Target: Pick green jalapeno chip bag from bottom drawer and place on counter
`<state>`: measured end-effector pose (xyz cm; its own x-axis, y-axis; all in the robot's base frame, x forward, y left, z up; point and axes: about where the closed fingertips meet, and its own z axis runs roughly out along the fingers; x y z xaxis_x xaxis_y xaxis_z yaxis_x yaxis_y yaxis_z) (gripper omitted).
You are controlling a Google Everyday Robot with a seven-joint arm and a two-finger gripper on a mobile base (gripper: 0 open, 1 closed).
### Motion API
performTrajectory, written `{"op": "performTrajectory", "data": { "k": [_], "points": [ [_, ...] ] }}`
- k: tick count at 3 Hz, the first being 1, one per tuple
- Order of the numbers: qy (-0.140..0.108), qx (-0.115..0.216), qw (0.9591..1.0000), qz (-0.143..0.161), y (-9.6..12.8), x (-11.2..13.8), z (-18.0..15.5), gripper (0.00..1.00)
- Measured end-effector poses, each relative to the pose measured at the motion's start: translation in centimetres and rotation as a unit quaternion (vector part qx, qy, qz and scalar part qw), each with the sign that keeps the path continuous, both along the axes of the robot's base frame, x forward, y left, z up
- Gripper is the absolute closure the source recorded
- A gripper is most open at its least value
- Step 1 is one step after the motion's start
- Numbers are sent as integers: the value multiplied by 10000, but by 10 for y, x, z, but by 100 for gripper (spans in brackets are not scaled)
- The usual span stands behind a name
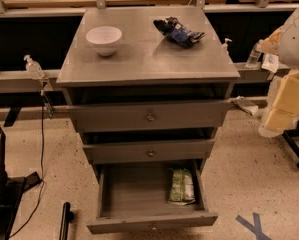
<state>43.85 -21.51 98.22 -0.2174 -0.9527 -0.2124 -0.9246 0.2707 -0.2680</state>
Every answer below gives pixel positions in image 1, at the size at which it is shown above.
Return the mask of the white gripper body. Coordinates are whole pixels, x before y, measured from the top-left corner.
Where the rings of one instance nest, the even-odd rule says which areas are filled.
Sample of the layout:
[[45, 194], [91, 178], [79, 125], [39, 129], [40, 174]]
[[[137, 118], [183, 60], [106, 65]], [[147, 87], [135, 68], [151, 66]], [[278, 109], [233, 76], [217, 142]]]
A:
[[269, 86], [268, 95], [267, 95], [267, 106], [263, 111], [263, 114], [262, 114], [262, 117], [261, 117], [261, 123], [260, 123], [260, 126], [258, 127], [259, 134], [262, 137], [265, 137], [265, 138], [274, 138], [274, 137], [279, 136], [282, 133], [282, 132], [273, 132], [273, 131], [267, 130], [264, 127], [264, 120], [265, 120], [265, 117], [266, 117], [267, 113], [270, 110], [277, 109], [274, 106], [274, 102], [275, 102], [276, 97], [278, 96], [278, 93], [279, 93], [281, 80], [282, 80], [281, 77], [275, 76], [272, 79], [272, 81], [270, 83], [270, 86]]

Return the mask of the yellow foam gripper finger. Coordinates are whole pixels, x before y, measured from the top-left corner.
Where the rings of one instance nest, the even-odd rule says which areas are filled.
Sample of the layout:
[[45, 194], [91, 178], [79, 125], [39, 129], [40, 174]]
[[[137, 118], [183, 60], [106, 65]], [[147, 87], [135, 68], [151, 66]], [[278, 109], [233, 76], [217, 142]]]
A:
[[283, 110], [270, 110], [264, 120], [264, 127], [273, 132], [283, 132], [293, 124], [294, 115]]
[[278, 118], [299, 115], [299, 71], [288, 74], [279, 81], [272, 113]]

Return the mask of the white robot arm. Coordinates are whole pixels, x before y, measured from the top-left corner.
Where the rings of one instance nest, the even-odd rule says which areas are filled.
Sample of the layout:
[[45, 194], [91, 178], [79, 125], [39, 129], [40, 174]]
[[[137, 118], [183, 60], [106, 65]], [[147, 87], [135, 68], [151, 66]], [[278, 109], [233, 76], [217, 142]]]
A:
[[275, 77], [269, 87], [258, 132], [272, 138], [291, 127], [294, 118], [299, 116], [299, 6], [263, 41], [261, 49], [277, 55], [280, 63], [291, 68], [284, 77]]

